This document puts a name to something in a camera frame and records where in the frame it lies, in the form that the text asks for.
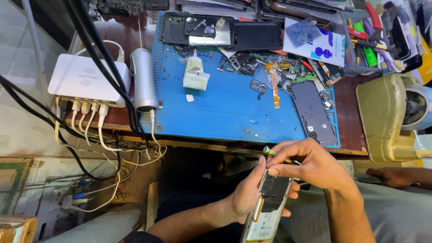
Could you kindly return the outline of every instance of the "small label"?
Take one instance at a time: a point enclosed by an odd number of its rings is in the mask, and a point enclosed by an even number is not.
[[[186,100],[187,100],[187,102],[192,102],[192,101],[194,101],[194,96],[193,95],[186,95]]]

